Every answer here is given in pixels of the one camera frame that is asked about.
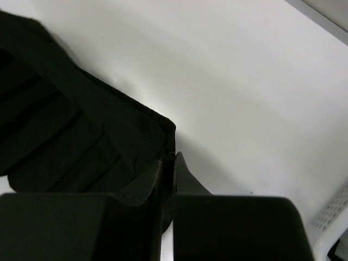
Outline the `black pleated skirt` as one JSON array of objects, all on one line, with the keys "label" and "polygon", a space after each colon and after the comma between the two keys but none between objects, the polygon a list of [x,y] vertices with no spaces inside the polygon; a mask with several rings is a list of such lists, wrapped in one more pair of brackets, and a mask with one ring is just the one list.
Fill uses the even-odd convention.
[{"label": "black pleated skirt", "polygon": [[16,192],[118,193],[175,154],[175,124],[1,12],[1,175]]}]

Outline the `white plastic laundry basket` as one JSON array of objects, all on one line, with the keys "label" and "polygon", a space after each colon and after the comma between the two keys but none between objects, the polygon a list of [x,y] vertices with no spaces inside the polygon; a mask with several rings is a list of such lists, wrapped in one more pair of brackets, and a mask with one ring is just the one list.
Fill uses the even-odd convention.
[{"label": "white plastic laundry basket", "polygon": [[347,230],[347,183],[324,205],[308,225],[315,260],[327,260],[332,246]]}]

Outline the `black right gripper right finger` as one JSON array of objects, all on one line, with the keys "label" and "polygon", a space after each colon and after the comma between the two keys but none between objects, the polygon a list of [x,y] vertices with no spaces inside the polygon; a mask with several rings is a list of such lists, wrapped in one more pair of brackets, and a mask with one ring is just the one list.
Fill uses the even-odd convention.
[{"label": "black right gripper right finger", "polygon": [[284,197],[211,194],[189,171],[182,153],[174,165],[175,260],[312,260],[299,211]]}]

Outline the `aluminium table edge rail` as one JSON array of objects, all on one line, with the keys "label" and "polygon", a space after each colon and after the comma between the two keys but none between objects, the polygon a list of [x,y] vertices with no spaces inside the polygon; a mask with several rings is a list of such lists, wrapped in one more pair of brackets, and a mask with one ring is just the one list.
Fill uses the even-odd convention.
[{"label": "aluminium table edge rail", "polygon": [[285,0],[296,10],[347,45],[347,1]]}]

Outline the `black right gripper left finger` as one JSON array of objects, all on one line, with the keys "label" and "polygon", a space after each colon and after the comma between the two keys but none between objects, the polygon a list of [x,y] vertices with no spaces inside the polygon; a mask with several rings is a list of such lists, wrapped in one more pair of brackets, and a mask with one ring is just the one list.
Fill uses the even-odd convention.
[{"label": "black right gripper left finger", "polygon": [[118,194],[1,196],[1,260],[159,260],[163,163]]}]

